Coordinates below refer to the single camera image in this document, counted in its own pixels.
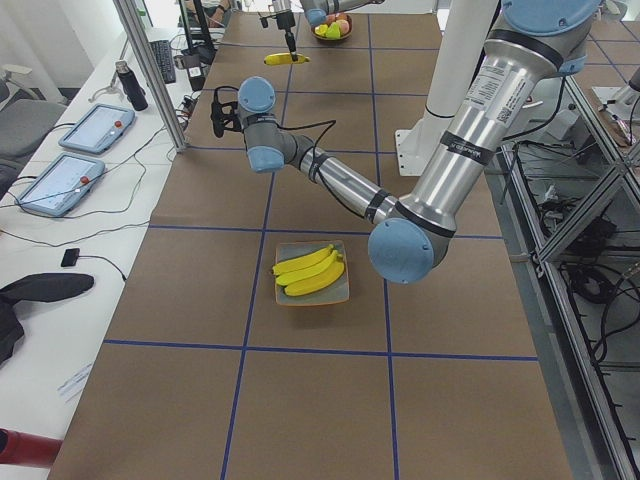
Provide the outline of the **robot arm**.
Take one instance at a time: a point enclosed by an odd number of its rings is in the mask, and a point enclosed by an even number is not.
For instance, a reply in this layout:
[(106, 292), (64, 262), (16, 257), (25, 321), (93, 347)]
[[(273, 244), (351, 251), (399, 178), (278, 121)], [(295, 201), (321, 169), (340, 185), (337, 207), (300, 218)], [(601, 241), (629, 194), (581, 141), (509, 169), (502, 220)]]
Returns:
[[(329, 14), (336, 14), (357, 9), (368, 4), (381, 4), (384, 0), (301, 0), (300, 4), (306, 20), (311, 27), (316, 27), (325, 21)], [(272, 1), (268, 7), (268, 14), (260, 17), (263, 28), (268, 27), (268, 21), (274, 19), (279, 30), (284, 32), (289, 50), (289, 57), (293, 62), (299, 59), (295, 36), (292, 29), (296, 21), (290, 0)]]
[(228, 103), (213, 100), (216, 137), (244, 136), (253, 171), (287, 165), (323, 185), (344, 207), (375, 228), (368, 241), (372, 265), (385, 279), (421, 280), (445, 257), (457, 230), (455, 216), (495, 155), (534, 87), (573, 75), (585, 62), (585, 41), (597, 1), (504, 1), (484, 42), (485, 57), (414, 189), (400, 197), (328, 155), (313, 140), (278, 125), (276, 94), (259, 76), (237, 87)]

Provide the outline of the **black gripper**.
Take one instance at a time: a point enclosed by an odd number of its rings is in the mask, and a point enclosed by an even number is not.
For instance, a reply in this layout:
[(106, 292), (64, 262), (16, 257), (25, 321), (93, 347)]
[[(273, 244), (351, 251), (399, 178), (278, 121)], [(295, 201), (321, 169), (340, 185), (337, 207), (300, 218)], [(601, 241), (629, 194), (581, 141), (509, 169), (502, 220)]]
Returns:
[(226, 131), (241, 131), (237, 101), (222, 103), (218, 99), (215, 99), (214, 102), (211, 103), (210, 119), (216, 137), (223, 137)]
[(296, 26), (295, 17), (291, 10), (284, 10), (277, 14), (277, 26), (279, 30), (284, 31), (285, 41), (287, 43), (292, 62), (297, 62), (298, 54), (295, 44), (295, 35), (292, 29)]

